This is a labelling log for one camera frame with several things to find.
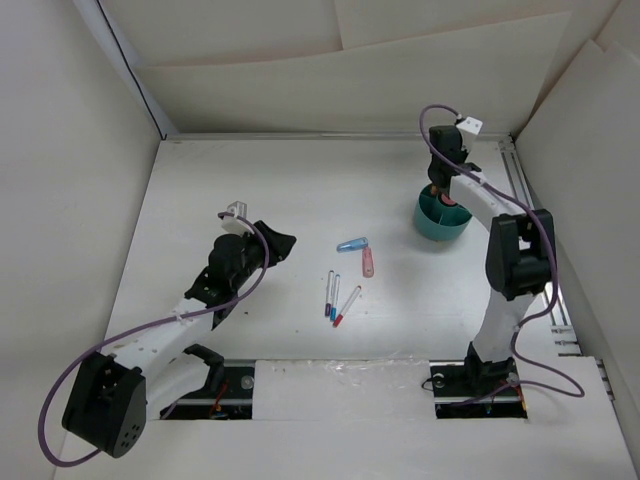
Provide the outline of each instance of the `table surface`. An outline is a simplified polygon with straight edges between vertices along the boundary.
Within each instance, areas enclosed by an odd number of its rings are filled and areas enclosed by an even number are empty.
[[[510,190],[497,142],[476,143],[471,157]],[[450,243],[415,230],[429,160],[417,138],[163,142],[107,334],[166,316],[224,233],[216,213],[241,200],[250,220],[298,242],[204,345],[228,359],[464,357],[489,298],[488,233],[475,220]],[[371,279],[360,252],[335,250],[361,236],[373,251]],[[343,301],[362,285],[338,329],[323,316],[330,269],[341,274]],[[528,329],[525,351],[554,351],[548,326]]]
[[[479,142],[472,157],[510,189],[496,142]],[[426,372],[419,358],[464,356],[489,296],[488,234],[475,220],[451,243],[416,232],[428,161],[415,138],[163,142],[107,335],[166,316],[223,233],[216,213],[242,200],[251,220],[298,243],[203,344],[234,359],[416,358],[377,373],[345,364],[356,370],[338,376],[335,363],[259,362],[259,420],[149,422],[122,459],[99,455],[58,469],[56,479],[636,478],[593,359],[558,357],[549,319],[523,330],[522,351],[573,375],[585,399],[526,388],[528,421],[435,420],[433,399],[418,390]],[[335,251],[359,236],[373,249],[372,279],[362,278],[359,253]],[[329,269],[342,275],[342,298],[363,287],[337,329],[323,316]],[[519,370],[561,384],[544,370]],[[322,409],[327,396],[336,404]],[[68,435],[62,456],[89,448]]]

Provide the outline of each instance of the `teal bowl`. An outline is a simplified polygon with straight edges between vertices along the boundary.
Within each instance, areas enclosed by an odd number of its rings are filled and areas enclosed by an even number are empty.
[[[446,242],[455,240],[464,232],[471,214],[461,205],[447,205],[440,195],[431,193],[431,185],[420,192],[413,214],[413,223],[418,231],[430,240]]]

